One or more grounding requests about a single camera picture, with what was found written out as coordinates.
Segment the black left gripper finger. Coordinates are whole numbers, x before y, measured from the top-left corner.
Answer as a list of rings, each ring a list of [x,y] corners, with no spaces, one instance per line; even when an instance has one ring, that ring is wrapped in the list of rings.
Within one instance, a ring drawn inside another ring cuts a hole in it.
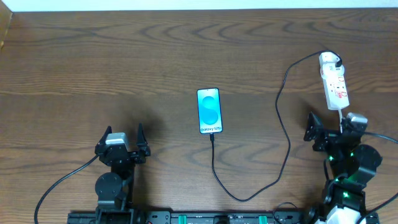
[[[111,126],[108,126],[108,127],[106,128],[106,131],[104,132],[103,136],[102,136],[101,139],[98,141],[98,144],[99,144],[99,145],[104,145],[104,144],[106,144],[106,139],[107,139],[108,135],[111,134],[111,133],[112,133],[112,128],[111,128]]]
[[[138,125],[136,146],[139,148],[140,151],[147,152],[148,150],[148,143],[144,135],[142,123],[139,123]]]

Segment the blue Galaxy smartphone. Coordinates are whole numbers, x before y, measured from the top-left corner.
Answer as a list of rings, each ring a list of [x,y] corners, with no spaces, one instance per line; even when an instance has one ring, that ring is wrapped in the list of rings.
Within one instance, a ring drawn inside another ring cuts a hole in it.
[[[200,133],[221,133],[223,131],[223,120],[220,90],[218,88],[197,90],[197,106]]]

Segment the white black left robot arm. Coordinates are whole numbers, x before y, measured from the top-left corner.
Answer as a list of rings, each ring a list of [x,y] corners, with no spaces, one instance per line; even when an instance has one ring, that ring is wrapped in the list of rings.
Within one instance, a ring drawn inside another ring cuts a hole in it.
[[[134,168],[150,156],[142,125],[138,126],[136,150],[129,150],[125,133],[113,133],[109,126],[95,146],[95,154],[111,168],[95,183],[98,196],[95,222],[145,223],[145,213],[132,206]]]

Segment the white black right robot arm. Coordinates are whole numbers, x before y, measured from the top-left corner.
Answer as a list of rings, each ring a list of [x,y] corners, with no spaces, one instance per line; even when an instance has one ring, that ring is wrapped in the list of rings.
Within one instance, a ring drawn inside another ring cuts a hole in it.
[[[310,208],[305,223],[366,223],[367,183],[376,175],[382,157],[378,151],[361,143],[368,120],[356,113],[342,118],[342,130],[324,127],[320,118],[309,113],[304,141],[313,141],[313,150],[325,152],[326,174],[322,201]]]

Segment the white power strip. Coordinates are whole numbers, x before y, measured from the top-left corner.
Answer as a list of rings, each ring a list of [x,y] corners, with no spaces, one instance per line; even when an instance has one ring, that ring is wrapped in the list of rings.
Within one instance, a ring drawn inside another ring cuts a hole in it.
[[[332,64],[326,64],[320,69],[329,110],[342,110],[349,106],[344,74],[344,66],[336,68]]]

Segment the brown cardboard left panel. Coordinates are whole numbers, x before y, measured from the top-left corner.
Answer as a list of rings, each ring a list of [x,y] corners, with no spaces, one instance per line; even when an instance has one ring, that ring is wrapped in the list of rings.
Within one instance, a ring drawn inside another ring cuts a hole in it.
[[[13,12],[0,1],[0,48],[4,46],[4,41],[11,23]]]

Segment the white USB wall charger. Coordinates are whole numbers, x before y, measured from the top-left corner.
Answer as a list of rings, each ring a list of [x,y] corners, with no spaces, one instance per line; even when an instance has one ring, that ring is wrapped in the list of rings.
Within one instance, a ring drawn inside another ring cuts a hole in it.
[[[332,52],[323,52],[319,55],[320,76],[324,80],[342,77],[345,73],[345,68],[341,59],[337,54]]]

